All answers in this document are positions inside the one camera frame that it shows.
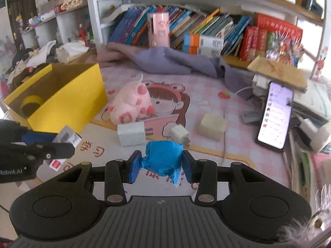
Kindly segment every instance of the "yellow tape roll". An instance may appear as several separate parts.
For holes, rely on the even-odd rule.
[[[22,113],[29,117],[31,116],[45,101],[37,96],[37,95],[31,95],[22,100],[22,103],[20,105],[20,110]]]

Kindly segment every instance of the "black cable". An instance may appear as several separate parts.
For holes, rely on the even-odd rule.
[[[9,211],[5,207],[3,207],[1,204],[0,204],[0,208],[3,209],[5,212],[9,213]]]

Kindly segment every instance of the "white cube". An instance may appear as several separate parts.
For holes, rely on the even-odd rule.
[[[226,130],[227,120],[220,115],[206,113],[198,128],[198,134],[219,141]]]
[[[117,126],[117,134],[121,146],[146,144],[145,126],[143,122],[120,124]]]

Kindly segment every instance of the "smartphone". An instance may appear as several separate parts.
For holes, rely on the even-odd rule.
[[[276,152],[283,151],[290,124],[292,101],[293,90],[276,82],[270,83],[256,143]]]

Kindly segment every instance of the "white cable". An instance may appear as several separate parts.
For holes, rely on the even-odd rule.
[[[226,108],[225,108],[224,113],[223,113],[223,118],[224,118],[224,119],[225,119],[225,115],[226,115],[227,107],[228,107],[228,105],[229,105],[229,101],[232,99],[232,97],[233,97],[234,95],[237,95],[239,92],[244,91],[244,90],[246,90],[246,89],[250,89],[250,88],[253,88],[253,87],[245,87],[245,88],[242,88],[242,89],[238,90],[236,93],[234,93],[234,94],[229,98],[229,100],[227,100]],[[222,162],[221,162],[221,166],[223,165],[225,159],[226,159],[226,130],[224,131],[224,158],[223,158],[223,160],[222,160]]]

